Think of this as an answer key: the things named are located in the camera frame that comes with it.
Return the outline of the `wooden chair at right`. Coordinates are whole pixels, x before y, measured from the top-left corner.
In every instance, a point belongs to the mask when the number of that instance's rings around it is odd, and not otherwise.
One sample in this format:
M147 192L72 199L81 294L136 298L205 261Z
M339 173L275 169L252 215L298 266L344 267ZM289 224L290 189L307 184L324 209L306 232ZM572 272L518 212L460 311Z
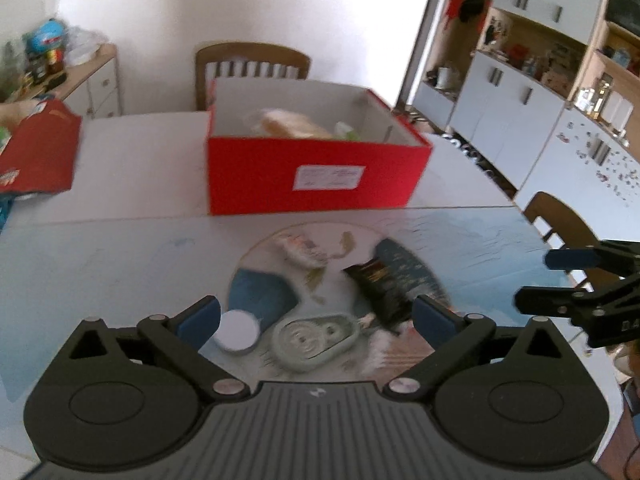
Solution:
M553 248L582 248L592 245L597 239L587 223L576 212L546 192L538 192L524 209L525 218L534 224L544 222L547 229L542 240ZM613 285L618 277L602 270L570 270L565 274L578 288L599 290Z

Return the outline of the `beige bread plush in box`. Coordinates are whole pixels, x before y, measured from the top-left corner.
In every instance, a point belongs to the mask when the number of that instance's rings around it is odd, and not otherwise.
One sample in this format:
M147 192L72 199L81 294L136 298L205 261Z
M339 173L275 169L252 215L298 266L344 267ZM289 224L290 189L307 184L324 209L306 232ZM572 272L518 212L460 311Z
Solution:
M263 108L245 118L247 127L258 136L290 140L332 140L333 134L317 125L308 116L281 110Z

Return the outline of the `white sideboard cabinet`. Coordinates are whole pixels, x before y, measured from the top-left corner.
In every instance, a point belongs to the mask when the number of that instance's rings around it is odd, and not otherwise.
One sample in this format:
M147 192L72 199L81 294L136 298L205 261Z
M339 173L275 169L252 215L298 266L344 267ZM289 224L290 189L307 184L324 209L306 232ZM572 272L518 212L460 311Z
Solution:
M26 91L22 100L54 96L82 118L101 119L122 114L118 78L117 47L102 44L96 56L87 63L66 68L66 79L52 89L46 82Z

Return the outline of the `white round lid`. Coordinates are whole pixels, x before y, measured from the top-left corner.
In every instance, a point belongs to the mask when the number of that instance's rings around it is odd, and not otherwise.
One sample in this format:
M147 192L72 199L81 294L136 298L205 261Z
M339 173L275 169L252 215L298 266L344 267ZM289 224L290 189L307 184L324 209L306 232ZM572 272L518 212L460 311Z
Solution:
M250 312L229 310L221 315L213 340L224 352L243 354L255 348L261 333L258 319Z

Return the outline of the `red cardboard box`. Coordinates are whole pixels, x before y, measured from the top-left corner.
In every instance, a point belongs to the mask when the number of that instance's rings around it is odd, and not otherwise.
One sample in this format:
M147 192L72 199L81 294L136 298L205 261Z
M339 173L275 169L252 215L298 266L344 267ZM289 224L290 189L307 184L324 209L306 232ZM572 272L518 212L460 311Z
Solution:
M332 140L258 136L245 118L263 108L308 116ZM293 79L213 81L206 138L213 216L408 204L434 145L370 89Z

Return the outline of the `white wall cabinet unit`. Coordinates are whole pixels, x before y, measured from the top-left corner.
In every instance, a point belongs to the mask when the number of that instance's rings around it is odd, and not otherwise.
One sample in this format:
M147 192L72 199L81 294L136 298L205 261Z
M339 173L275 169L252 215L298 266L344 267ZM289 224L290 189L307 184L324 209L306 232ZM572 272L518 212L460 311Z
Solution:
M639 225L639 0L428 0L398 103L469 145L525 206Z

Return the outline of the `painted table mat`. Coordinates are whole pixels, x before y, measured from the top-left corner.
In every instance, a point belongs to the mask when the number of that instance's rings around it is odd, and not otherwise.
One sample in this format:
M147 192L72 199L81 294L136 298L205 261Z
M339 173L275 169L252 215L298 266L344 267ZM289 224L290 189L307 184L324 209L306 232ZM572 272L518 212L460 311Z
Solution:
M430 269L460 312L520 325L515 292L563 286L547 245L514 207L427 208L12 224L1 235L1 443L26 451L30 390L88 316L131 326L206 296L226 304L242 269L284 278L294 311L349 310L346 266L393 240Z

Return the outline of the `wooden chair behind table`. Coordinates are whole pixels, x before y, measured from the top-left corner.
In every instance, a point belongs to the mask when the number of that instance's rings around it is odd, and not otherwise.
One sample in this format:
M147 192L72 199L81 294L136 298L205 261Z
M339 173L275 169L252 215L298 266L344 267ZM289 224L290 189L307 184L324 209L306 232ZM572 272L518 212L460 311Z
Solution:
M293 78L304 80L311 57L299 50L255 41L218 41L194 53L195 108L206 110L213 101L218 78Z

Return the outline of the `blue globe toy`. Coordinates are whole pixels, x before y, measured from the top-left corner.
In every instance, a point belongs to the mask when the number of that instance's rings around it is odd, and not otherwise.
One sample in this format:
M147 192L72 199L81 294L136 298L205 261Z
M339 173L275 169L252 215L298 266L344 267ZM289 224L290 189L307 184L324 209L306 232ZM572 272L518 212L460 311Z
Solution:
M42 55L62 47L64 38L65 26L62 22L51 18L24 36L25 49L28 54Z

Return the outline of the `black snack packet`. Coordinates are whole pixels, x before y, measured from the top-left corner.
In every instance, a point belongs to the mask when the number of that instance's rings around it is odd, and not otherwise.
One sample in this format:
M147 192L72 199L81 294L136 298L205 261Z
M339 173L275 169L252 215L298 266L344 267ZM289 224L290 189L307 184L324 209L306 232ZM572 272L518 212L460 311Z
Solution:
M354 281L380 324L391 330L411 318L412 301L379 258L348 266L343 272Z

